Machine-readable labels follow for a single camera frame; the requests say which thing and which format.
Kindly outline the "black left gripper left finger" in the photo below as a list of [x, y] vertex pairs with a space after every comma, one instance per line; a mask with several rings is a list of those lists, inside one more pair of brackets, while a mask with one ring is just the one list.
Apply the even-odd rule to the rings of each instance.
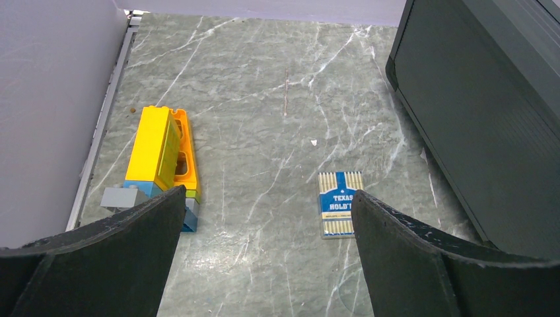
[[178, 186], [77, 229], [1, 249], [2, 316], [156, 316], [186, 215]]

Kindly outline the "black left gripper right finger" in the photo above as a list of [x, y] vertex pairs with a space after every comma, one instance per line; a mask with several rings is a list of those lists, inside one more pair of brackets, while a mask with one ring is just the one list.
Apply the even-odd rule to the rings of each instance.
[[462, 240], [359, 190], [351, 217], [376, 316], [558, 316], [559, 262]]

